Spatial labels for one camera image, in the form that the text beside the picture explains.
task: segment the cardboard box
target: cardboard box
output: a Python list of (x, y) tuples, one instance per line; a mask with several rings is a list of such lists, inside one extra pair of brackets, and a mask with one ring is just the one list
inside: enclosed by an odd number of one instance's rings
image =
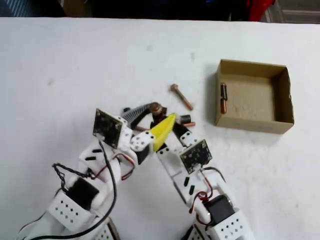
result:
[[(221, 113), (221, 83), (227, 91), (225, 114)], [(223, 59), (216, 84), (217, 126), (283, 134), (294, 125), (286, 66)]]

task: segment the red object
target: red object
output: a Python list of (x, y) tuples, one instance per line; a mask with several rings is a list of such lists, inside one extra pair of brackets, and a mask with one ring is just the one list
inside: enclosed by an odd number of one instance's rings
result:
[(259, 22), (265, 11), (275, 0), (247, 0), (246, 5), (250, 8), (249, 21)]

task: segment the copper bolt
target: copper bolt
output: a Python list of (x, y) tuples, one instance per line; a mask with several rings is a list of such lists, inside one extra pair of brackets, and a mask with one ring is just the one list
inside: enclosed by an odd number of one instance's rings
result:
[(139, 131), (139, 132), (144, 132), (144, 131), (149, 131), (150, 129), (145, 128), (143, 126), (136, 126), (133, 128), (133, 130)]
[(150, 104), (149, 109), (150, 109), (150, 112), (152, 113), (152, 115), (158, 116), (158, 115), (160, 115), (160, 114), (162, 113), (162, 109), (163, 109), (163, 108), (162, 108), (162, 106), (161, 106), (160, 103), (158, 103), (158, 102), (152, 102), (152, 103)]
[(185, 126), (185, 127), (194, 127), (195, 125), (196, 125), (196, 123), (194, 121), (183, 124), (183, 126)]
[(172, 92), (175, 92), (178, 97), (183, 101), (184, 105), (190, 110), (192, 111), (194, 108), (192, 107), (191, 103), (186, 99), (186, 97), (179, 91), (178, 89), (178, 85), (177, 84), (172, 84), (170, 86), (170, 90)]

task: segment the wire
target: wire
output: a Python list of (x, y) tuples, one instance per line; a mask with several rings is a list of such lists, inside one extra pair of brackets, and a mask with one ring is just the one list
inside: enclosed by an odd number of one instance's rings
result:
[(101, 168), (101, 169), (97, 172), (97, 174), (94, 176), (93, 179), (96, 179), (97, 177), (99, 177), (99, 175), (100, 175), (107, 167), (108, 167), (108, 166), (106, 165), (106, 166), (104, 166), (103, 168)]
[(226, 183), (226, 180), (225, 180), (225, 178), (224, 178), (224, 176), (222, 175), (222, 173), (221, 173), (221, 171), (218, 169), (218, 168), (216, 168), (216, 167), (214, 167), (214, 166), (207, 166), (207, 167), (204, 167), (204, 168), (201, 168), (202, 170), (215, 170), (216, 172), (218, 172), (219, 174), (220, 174), (220, 176), (221, 176), (221, 178), (223, 179), (223, 181)]
[(124, 181), (124, 180), (126, 180), (127, 178), (129, 178), (131, 176), (131, 174), (133, 173), (133, 171), (134, 171), (134, 169), (136, 167), (136, 164), (135, 164), (135, 161), (131, 157), (129, 157), (127, 154), (124, 154), (122, 152), (116, 153), (111, 158), (115, 159), (119, 155), (123, 156), (132, 165), (131, 170), (121, 177), (121, 180)]
[[(60, 190), (61, 190), (61, 188), (59, 188), (59, 189), (55, 192), (53, 198), (55, 198), (55, 197), (57, 196), (57, 194), (58, 194), (58, 192), (59, 192)], [(45, 215), (45, 213), (46, 213), (46, 212), (44, 212), (44, 213), (43, 213), (39, 218), (37, 218), (36, 220), (31, 221), (31, 222), (28, 222), (27, 224), (23, 225), (23, 226), (20, 228), (19, 232), (18, 232), (18, 237), (19, 237), (19, 234), (21, 233), (21, 231), (22, 231), (24, 228), (26, 228), (27, 226), (30, 226), (31, 224), (34, 224), (34, 223), (38, 222), (38, 221)]]
[(208, 200), (207, 193), (205, 191), (198, 191), (195, 194), (194, 199), (193, 199), (193, 203), (192, 203), (192, 205), (191, 205), (191, 207), (189, 209), (189, 213), (190, 214), (192, 214), (192, 212), (194, 211), (195, 201), (196, 201), (197, 197), (199, 197), (201, 201)]
[(213, 189), (213, 187), (211, 186), (209, 180), (208, 180), (207, 177), (204, 175), (204, 173), (202, 172), (201, 169), (200, 169), (200, 173), (202, 174), (202, 176), (204, 177), (204, 180), (206, 181), (206, 184), (207, 184), (207, 185), (209, 186), (209, 188), (210, 188), (211, 193), (210, 193), (210, 195), (207, 197), (207, 199), (209, 200), (209, 199), (213, 196), (213, 194), (214, 194), (214, 189)]
[(83, 235), (86, 235), (88, 233), (90, 233), (92, 230), (96, 229), (101, 223), (103, 223), (107, 217), (110, 215), (112, 209), (114, 208), (116, 201), (117, 201), (117, 185), (116, 185), (116, 180), (115, 180), (115, 176), (114, 176), (114, 172), (112, 171), (110, 162), (107, 159), (107, 155), (106, 155), (106, 151), (104, 146), (102, 145), (101, 141), (99, 140), (99, 145), (102, 148), (103, 151), (103, 156), (104, 156), (104, 161), (105, 161), (105, 165), (107, 165), (107, 167), (109, 168), (110, 171), (110, 175), (111, 175), (111, 179), (112, 179), (112, 184), (113, 184), (113, 200), (112, 200), (112, 204), (109, 208), (109, 210), (106, 212), (106, 214), (93, 226), (91, 226), (90, 228), (88, 228), (87, 230), (78, 232), (76, 234), (72, 234), (72, 235), (65, 235), (65, 236), (58, 236), (58, 235), (45, 235), (45, 236), (37, 236), (34, 237), (30, 240), (42, 240), (42, 239), (75, 239), (75, 238), (79, 238)]
[(65, 174), (63, 172), (61, 172), (58, 168), (62, 168), (64, 170), (67, 170), (68, 172), (72, 173), (72, 174), (76, 174), (82, 178), (91, 178), (92, 180), (94, 180), (96, 178), (94, 172), (89, 168), (87, 173), (82, 173), (79, 171), (76, 171), (72, 168), (66, 167), (65, 165), (61, 164), (61, 163), (54, 163), (52, 165), (52, 167), (54, 168), (56, 174), (59, 176), (59, 178), (61, 179), (61, 189), (66, 193), (67, 189), (65, 188), (66, 186), (66, 180), (65, 180)]

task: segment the screw head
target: screw head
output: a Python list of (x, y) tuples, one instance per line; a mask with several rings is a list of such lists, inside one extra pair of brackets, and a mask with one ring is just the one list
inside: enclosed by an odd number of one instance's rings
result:
[(171, 86), (170, 86), (170, 90), (171, 91), (177, 91), (178, 90), (178, 85), (177, 84), (172, 84)]

